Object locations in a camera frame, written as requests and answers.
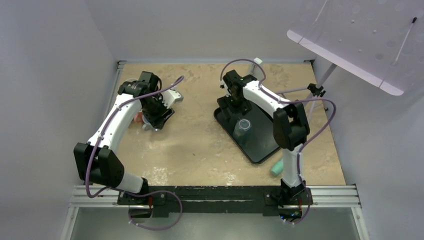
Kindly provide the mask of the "pink mug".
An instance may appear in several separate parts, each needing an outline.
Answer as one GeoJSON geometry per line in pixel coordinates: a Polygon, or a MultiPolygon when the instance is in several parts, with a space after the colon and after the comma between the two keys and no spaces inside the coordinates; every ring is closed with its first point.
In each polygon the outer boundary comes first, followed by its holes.
{"type": "Polygon", "coordinates": [[[142,112],[137,112],[134,117],[133,117],[133,121],[135,123],[142,123],[143,122],[143,113],[142,112]]]}

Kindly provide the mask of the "dark teal mug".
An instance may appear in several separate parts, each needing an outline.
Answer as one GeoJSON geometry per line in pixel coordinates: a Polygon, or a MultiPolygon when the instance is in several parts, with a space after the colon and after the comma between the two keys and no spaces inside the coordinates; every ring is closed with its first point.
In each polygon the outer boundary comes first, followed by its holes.
{"type": "Polygon", "coordinates": [[[237,143],[244,143],[252,129],[252,123],[248,119],[240,119],[234,126],[232,137],[237,143]]]}

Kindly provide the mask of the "light grey mug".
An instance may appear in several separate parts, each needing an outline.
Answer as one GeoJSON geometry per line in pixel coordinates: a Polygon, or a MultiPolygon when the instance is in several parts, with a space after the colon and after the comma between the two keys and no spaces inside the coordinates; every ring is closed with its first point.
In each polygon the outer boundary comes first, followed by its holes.
{"type": "Polygon", "coordinates": [[[162,125],[161,124],[151,124],[149,122],[144,122],[142,125],[142,129],[144,131],[154,131],[154,132],[158,132],[162,130],[162,125]]]}

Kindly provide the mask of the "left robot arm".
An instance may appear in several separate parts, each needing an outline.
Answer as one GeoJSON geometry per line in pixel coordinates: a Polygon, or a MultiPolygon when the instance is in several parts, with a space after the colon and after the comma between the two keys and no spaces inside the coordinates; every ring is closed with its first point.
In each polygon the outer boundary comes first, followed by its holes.
{"type": "Polygon", "coordinates": [[[117,150],[127,128],[141,114],[142,121],[155,131],[163,129],[174,114],[172,106],[183,96],[176,90],[184,80],[180,76],[168,87],[152,72],[143,71],[138,79],[130,78],[117,91],[115,102],[96,133],[86,142],[78,142],[73,154],[78,175],[84,181],[86,194],[95,198],[100,193],[90,191],[91,184],[102,189],[114,189],[129,194],[138,205],[149,199],[148,180],[126,170],[117,157],[117,150]]]}

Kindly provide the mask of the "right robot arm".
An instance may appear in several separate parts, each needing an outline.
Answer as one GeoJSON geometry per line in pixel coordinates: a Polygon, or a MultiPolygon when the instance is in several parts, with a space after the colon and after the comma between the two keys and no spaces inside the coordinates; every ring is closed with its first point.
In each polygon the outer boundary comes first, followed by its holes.
{"type": "Polygon", "coordinates": [[[215,119],[254,164],[282,149],[282,159],[270,171],[273,176],[282,175],[282,200],[294,203],[306,188],[302,150],[310,127],[304,105],[278,96],[255,76],[240,76],[235,70],[222,77],[220,87],[225,96],[217,99],[215,119]]]}

